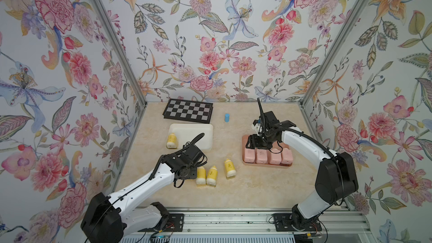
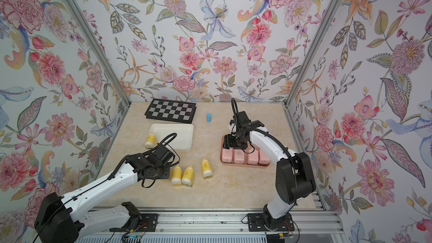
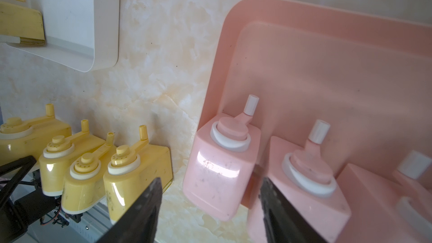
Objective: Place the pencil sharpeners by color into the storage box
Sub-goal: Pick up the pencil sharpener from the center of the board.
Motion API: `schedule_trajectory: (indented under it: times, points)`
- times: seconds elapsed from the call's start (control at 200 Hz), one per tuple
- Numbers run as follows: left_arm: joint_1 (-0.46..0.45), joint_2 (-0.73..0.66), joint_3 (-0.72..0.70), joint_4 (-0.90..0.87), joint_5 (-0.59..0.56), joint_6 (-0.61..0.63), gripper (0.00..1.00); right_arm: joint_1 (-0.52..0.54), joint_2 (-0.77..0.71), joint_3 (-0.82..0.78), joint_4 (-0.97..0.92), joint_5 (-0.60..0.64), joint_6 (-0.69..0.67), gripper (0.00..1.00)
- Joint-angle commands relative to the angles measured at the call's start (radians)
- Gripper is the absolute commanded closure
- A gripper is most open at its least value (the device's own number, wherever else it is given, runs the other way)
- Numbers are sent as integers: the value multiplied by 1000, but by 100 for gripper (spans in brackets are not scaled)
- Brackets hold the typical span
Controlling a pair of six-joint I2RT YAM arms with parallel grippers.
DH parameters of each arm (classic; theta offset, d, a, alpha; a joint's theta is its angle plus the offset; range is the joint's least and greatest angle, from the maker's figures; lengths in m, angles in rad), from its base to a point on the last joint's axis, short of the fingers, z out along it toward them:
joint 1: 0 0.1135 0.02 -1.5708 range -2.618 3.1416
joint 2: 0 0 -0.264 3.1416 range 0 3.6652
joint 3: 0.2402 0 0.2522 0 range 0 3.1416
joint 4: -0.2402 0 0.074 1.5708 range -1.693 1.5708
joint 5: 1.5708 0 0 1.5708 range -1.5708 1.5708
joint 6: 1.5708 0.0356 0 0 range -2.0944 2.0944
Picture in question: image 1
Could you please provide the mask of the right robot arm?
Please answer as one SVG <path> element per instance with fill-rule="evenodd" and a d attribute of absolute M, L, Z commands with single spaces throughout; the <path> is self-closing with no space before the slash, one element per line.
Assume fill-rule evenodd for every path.
<path fill-rule="evenodd" d="M 315 190 L 303 202 L 292 207 L 291 222 L 297 229 L 318 219 L 325 210 L 358 191 L 356 170 L 350 154 L 327 148 L 293 122 L 278 120 L 272 111 L 261 111 L 253 126 L 256 133 L 248 137 L 246 148 L 270 150 L 275 142 L 284 143 L 317 168 Z"/>

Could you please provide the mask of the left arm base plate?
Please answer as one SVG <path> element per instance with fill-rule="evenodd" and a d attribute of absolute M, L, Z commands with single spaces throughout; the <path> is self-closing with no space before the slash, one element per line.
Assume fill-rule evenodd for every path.
<path fill-rule="evenodd" d="M 161 224 L 156 227 L 141 229 L 139 232 L 182 232 L 184 220 L 184 214 L 170 214 L 166 220 L 162 220 Z"/>

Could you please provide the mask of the pink sharpener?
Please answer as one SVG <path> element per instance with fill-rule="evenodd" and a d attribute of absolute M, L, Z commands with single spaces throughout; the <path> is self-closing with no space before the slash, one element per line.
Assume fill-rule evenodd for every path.
<path fill-rule="evenodd" d="M 281 153 L 268 151 L 268 163 L 270 165 L 280 165 L 282 161 Z"/>
<path fill-rule="evenodd" d="M 291 166 L 293 163 L 293 153 L 290 148 L 283 148 L 281 153 L 281 165 Z"/>
<path fill-rule="evenodd" d="M 243 153 L 243 161 L 245 163 L 255 163 L 255 149 L 245 148 Z"/>
<path fill-rule="evenodd" d="M 268 153 L 267 150 L 256 149 L 255 162 L 257 164 L 268 164 Z"/>

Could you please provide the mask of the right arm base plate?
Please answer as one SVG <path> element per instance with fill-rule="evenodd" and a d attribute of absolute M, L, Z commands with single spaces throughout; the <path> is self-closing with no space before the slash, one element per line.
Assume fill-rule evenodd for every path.
<path fill-rule="evenodd" d="M 269 219 L 277 232 L 321 232 L 322 226 L 317 217 L 304 219 L 301 215 L 291 213 L 274 213 Z"/>

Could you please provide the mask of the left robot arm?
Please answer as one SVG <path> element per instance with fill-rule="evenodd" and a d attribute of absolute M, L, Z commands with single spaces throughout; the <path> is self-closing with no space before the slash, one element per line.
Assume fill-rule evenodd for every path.
<path fill-rule="evenodd" d="M 159 157 L 154 169 L 129 186 L 109 195 L 98 193 L 87 208 L 81 229 L 88 243 L 118 243 L 124 236 L 140 230 L 163 231 L 169 226 L 170 213 L 160 202 L 146 208 L 139 205 L 162 188 L 183 186 L 197 178 L 199 167 L 207 157 L 196 143 L 205 136 L 198 134 L 182 149 Z"/>

